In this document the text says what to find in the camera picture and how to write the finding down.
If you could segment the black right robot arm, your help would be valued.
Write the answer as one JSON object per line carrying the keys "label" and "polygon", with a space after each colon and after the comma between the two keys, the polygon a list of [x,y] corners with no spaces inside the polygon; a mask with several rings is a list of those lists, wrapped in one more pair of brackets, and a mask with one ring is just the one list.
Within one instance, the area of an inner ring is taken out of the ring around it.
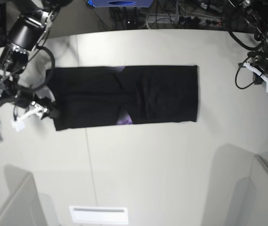
{"label": "black right robot arm", "polygon": [[[59,116],[50,98],[40,98],[36,94],[46,87],[55,72],[54,55],[47,47],[40,45],[40,41],[45,38],[60,9],[69,3],[68,0],[44,0],[42,7],[39,7],[31,0],[13,2],[20,15],[8,33],[7,43],[0,56],[0,106],[11,103],[41,119]],[[24,87],[18,82],[30,62],[29,53],[34,50],[45,51],[49,55],[51,67],[40,85]]]}

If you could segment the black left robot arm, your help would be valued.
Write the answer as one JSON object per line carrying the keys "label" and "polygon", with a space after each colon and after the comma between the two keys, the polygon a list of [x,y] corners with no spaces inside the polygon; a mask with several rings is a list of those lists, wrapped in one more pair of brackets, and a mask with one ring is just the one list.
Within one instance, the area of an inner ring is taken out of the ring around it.
{"label": "black left robot arm", "polygon": [[243,0],[238,6],[247,24],[254,28],[254,39],[258,42],[250,50],[251,66],[268,74],[268,1]]}

